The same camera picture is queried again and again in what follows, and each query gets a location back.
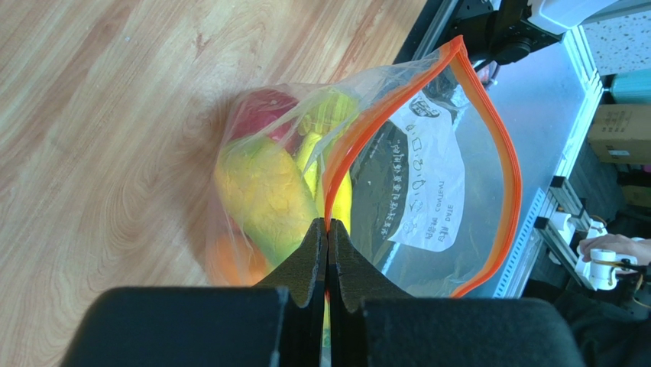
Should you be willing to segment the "clear orange zip top bag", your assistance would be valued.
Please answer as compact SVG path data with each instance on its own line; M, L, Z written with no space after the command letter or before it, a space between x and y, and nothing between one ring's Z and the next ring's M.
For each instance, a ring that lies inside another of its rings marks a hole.
M461 36L337 83L249 89L213 171L207 276L255 284L314 219L337 219L398 287L462 297L504 263L522 191L512 139Z

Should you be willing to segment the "orange persimmon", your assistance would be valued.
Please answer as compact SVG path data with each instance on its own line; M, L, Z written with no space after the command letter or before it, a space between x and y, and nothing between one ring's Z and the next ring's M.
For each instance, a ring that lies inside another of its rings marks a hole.
M251 286L267 276L271 267L260 249L240 233L223 233L206 246L209 282L218 286Z

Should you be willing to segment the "yellow banana bunch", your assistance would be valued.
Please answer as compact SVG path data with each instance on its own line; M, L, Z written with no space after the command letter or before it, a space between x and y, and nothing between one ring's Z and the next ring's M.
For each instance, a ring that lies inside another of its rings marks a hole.
M297 132L303 138L295 162L312 194L317 213L325 215L322 174L335 143L358 117L358 100L339 89L321 90L316 104L301 117Z

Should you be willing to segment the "person hand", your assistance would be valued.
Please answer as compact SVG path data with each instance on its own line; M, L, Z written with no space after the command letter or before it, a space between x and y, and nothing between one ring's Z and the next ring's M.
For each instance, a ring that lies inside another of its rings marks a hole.
M584 239L578 246L583 254L583 261L591 260L592 249L603 249L619 254L630 255L641 265L650 263L650 239L629 238L620 234L606 234L592 239Z

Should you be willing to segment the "red pomegranate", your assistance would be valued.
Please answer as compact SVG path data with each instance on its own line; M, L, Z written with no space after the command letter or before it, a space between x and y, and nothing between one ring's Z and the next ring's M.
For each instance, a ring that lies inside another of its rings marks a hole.
M225 142L259 132L298 103L297 98L277 89L264 88L245 93L230 111Z

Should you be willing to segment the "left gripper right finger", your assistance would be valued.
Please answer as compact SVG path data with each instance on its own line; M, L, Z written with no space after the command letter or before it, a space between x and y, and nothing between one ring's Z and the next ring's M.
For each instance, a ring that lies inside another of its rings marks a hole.
M328 232L334 366L581 366L570 329L536 299L413 297Z

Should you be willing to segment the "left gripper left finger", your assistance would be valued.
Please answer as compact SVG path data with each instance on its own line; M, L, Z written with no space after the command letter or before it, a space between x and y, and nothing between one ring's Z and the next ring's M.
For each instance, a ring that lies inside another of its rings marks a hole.
M65 366L318 366L327 258L315 219L252 287L117 287L86 311Z

